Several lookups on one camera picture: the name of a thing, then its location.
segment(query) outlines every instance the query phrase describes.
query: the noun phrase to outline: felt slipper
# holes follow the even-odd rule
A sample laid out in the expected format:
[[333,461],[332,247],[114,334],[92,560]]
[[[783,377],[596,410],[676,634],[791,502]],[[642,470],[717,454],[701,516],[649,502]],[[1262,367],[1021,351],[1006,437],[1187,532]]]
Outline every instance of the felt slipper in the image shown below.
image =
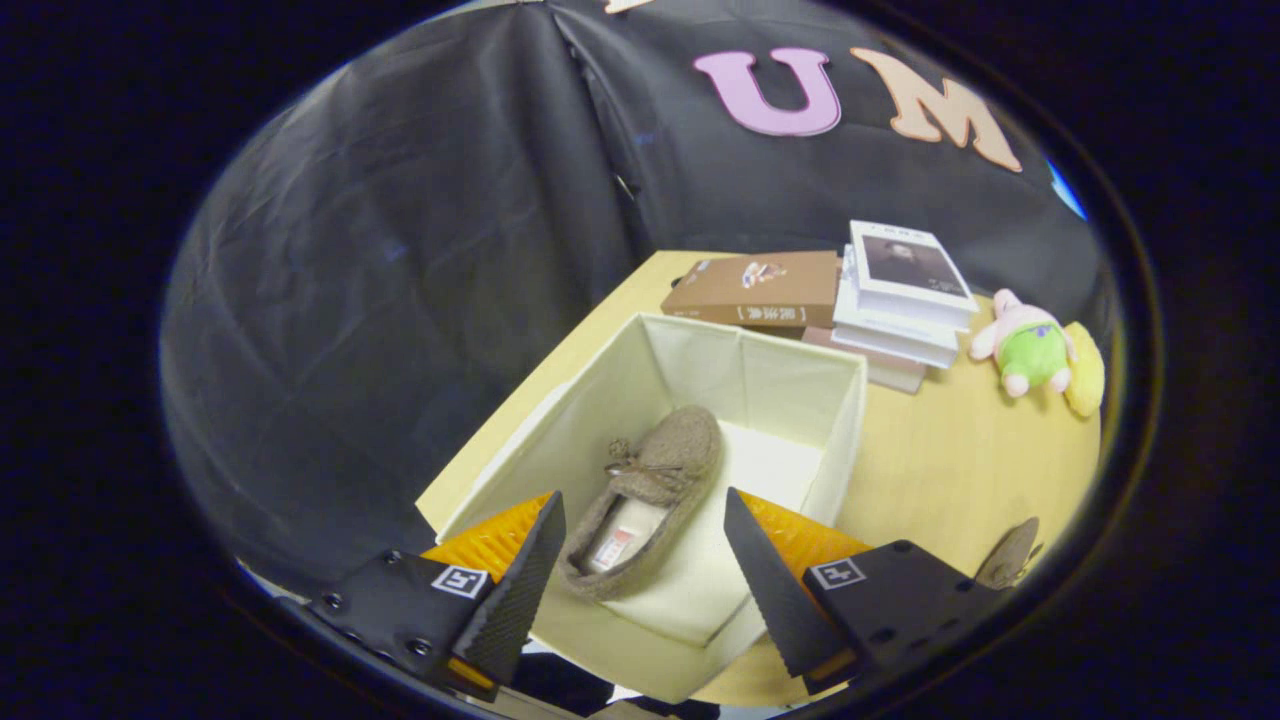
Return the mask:
[[568,589],[591,601],[634,589],[707,497],[721,430],[705,407],[667,415],[632,450],[614,441],[609,484],[566,538],[557,566]]
[[974,575],[974,582],[991,589],[1002,591],[1023,577],[1024,568],[1032,557],[1039,552],[1042,546],[1032,550],[1036,542],[1036,533],[1039,532],[1039,518],[1032,518],[1005,533],[996,550],[991,551],[987,560]]

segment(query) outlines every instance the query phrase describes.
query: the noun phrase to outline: brown object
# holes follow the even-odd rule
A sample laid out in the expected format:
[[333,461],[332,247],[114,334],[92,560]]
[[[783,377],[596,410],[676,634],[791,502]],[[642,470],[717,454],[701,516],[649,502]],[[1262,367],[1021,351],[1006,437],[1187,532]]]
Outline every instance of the brown object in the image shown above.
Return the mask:
[[1000,544],[978,569],[974,580],[995,591],[1012,587],[1023,577],[1023,570],[1030,559],[1039,552],[1039,547],[1032,548],[1038,532],[1039,518],[1032,518],[1005,533]]
[[[680,528],[710,489],[719,464],[721,430],[716,416],[698,405],[667,415],[632,452],[626,441],[614,441],[609,454],[620,460],[605,468],[611,475],[577,528],[561,550],[557,566],[571,592],[591,601],[611,600],[644,582],[659,562]],[[635,500],[662,509],[653,534],[636,538],[643,544],[627,560],[605,571],[586,568],[588,553],[609,516],[621,503]]]
[[662,311],[727,325],[829,328],[838,281],[833,250],[704,260],[671,291]]

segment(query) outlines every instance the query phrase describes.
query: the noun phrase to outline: white book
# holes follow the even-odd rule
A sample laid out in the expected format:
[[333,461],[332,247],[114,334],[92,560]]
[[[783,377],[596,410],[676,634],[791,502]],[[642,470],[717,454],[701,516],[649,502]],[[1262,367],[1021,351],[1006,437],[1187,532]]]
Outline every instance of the white book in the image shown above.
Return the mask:
[[924,363],[925,365],[942,368],[943,370],[955,364],[956,355],[960,352],[955,333],[950,336],[951,347],[933,345],[932,342],[920,342],[892,332],[873,331],[856,325],[837,325],[831,331],[831,340],[868,347],[877,352],[905,360],[915,360],[916,363]]
[[855,264],[852,252],[846,249],[832,315],[836,325],[832,340],[934,368],[950,368],[960,351],[955,331],[888,313],[859,310],[859,291],[852,281]]
[[978,302],[933,233],[851,220],[858,310],[969,332]]

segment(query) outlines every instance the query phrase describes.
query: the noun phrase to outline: label tag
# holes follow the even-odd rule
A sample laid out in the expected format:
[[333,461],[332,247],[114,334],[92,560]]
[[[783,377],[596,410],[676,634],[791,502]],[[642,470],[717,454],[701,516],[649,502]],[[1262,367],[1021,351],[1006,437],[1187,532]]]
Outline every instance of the label tag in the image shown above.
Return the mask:
[[595,551],[595,557],[591,560],[605,570],[613,568],[613,565],[618,561],[618,556],[621,556],[622,551],[631,544],[631,541],[635,539],[635,533],[630,530],[623,530],[621,528],[613,530],[609,539],[600,543],[600,548]]

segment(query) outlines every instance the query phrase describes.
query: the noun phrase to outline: pink letter u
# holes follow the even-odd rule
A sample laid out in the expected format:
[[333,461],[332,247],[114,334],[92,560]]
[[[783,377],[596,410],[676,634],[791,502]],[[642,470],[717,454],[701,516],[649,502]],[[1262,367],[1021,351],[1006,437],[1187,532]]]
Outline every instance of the pink letter u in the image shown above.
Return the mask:
[[769,56],[791,67],[808,105],[803,110],[778,110],[760,94],[750,53],[717,53],[694,61],[694,67],[710,76],[724,109],[742,127],[764,135],[822,135],[840,122],[840,99],[831,87],[823,65],[827,56],[817,50],[780,47]]

